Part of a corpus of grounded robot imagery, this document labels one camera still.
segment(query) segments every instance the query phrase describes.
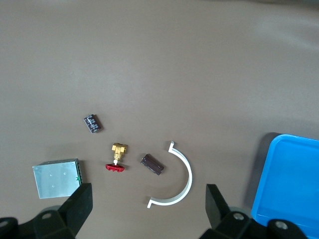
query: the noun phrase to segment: metal plate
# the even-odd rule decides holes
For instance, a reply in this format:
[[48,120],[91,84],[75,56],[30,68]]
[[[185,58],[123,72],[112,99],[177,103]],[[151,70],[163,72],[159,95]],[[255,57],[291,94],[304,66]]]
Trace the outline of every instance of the metal plate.
[[32,168],[41,199],[71,196],[82,183],[78,159],[45,162]]

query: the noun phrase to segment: red valve handle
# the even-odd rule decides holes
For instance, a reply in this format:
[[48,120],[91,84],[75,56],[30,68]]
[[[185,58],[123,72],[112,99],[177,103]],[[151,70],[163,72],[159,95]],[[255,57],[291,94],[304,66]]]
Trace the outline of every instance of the red valve handle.
[[123,166],[120,166],[120,165],[113,165],[113,164],[107,164],[107,165],[105,165],[105,167],[106,167],[106,169],[107,170],[109,170],[109,171],[117,171],[117,172],[123,172],[124,171],[124,169],[125,169],[125,167],[123,167]]

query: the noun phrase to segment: gray surface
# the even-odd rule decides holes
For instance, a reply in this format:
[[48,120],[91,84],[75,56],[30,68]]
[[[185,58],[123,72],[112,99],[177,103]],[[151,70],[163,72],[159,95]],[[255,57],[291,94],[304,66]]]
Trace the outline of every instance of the gray surface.
[[78,160],[59,160],[33,166],[39,198],[71,196],[81,185]]
[[[251,206],[269,132],[319,138],[317,8],[245,1],[0,1],[0,215],[38,198],[32,166],[78,158],[93,184],[85,238],[198,238],[205,184]],[[97,114],[104,129],[83,122]],[[180,203],[147,209],[186,183]],[[114,142],[129,146],[110,172]],[[151,153],[160,176],[140,164]]]

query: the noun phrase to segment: blue bin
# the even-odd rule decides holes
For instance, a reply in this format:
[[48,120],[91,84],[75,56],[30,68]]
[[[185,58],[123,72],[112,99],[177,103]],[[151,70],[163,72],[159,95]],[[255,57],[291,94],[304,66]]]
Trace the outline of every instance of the blue bin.
[[288,134],[273,139],[259,182],[253,218],[284,219],[319,239],[319,141]]

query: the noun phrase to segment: white pipe clamp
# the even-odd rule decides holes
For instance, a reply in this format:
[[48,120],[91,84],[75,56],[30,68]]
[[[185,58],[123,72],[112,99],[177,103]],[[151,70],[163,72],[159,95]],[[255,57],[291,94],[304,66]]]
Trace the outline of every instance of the white pipe clamp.
[[187,184],[186,184],[185,188],[178,195],[176,195],[175,197],[168,198],[168,199],[158,199],[158,198],[151,197],[151,199],[149,201],[149,204],[148,204],[148,208],[150,208],[152,204],[157,204],[157,205],[160,205],[160,206],[168,206],[168,205],[172,205],[172,204],[178,203],[184,197],[186,197],[186,195],[188,194],[188,192],[190,190],[191,183],[193,181],[193,175],[191,173],[190,164],[189,164],[187,158],[181,152],[179,152],[177,149],[173,148],[173,146],[174,146],[174,141],[172,141],[170,143],[168,152],[176,155],[186,165],[186,168],[188,170],[188,181],[187,181]]

